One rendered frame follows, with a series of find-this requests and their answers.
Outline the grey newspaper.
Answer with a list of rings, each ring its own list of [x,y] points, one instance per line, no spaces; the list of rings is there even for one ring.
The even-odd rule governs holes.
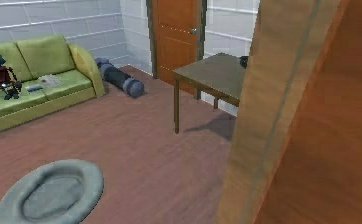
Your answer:
[[[53,88],[61,84],[59,78],[52,74],[41,76],[38,80],[45,88]]]

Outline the brown wooden table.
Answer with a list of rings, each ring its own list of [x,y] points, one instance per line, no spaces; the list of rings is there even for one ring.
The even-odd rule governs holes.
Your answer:
[[[201,92],[214,97],[213,108],[218,108],[220,100],[238,107],[245,76],[240,65],[240,57],[218,53],[174,70],[174,132],[180,128],[180,82],[190,84],[196,90],[196,98]]]

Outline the green sofa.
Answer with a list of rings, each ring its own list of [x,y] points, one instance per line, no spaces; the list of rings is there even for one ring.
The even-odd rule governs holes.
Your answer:
[[[105,94],[93,56],[60,34],[0,43],[0,55],[24,88],[45,75],[59,81],[33,92],[23,89],[9,100],[0,86],[0,131]]]

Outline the grey round pet bed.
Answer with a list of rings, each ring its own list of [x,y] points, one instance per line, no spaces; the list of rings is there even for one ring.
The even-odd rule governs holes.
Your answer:
[[[80,224],[97,205],[103,188],[103,173],[92,162],[50,162],[7,190],[0,200],[0,224]]]

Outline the red and black toy robot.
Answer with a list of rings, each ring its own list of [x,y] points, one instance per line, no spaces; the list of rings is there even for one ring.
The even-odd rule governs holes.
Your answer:
[[[22,83],[17,79],[13,69],[5,66],[5,62],[0,54],[0,89],[5,93],[5,100],[18,99]]]

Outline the orange wooden room door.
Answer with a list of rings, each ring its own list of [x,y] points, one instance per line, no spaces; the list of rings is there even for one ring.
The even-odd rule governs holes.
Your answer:
[[[196,61],[200,0],[152,0],[157,77],[174,84],[174,70]]]
[[[362,224],[362,0],[260,0],[214,224]]]

